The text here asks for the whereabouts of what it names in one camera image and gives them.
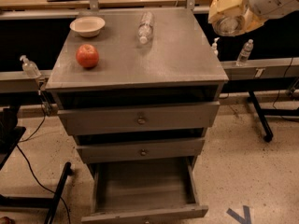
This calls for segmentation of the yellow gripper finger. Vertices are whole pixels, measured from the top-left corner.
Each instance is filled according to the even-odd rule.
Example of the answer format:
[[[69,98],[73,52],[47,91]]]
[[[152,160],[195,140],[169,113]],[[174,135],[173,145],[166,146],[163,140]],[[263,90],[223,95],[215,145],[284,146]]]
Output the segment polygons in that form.
[[[211,0],[208,22],[213,23],[224,17],[236,17],[244,13],[244,0]]]
[[[245,14],[243,15],[243,18],[243,31],[245,33],[254,31],[262,27],[267,22],[267,19],[260,18],[259,16],[255,15],[249,8],[246,10]]]

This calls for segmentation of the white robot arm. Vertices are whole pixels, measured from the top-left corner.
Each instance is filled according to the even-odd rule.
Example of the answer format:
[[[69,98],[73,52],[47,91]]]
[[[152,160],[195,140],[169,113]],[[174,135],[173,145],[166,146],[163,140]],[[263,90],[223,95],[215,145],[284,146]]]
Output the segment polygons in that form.
[[[212,0],[208,22],[220,36],[237,36],[299,10],[299,0]]]

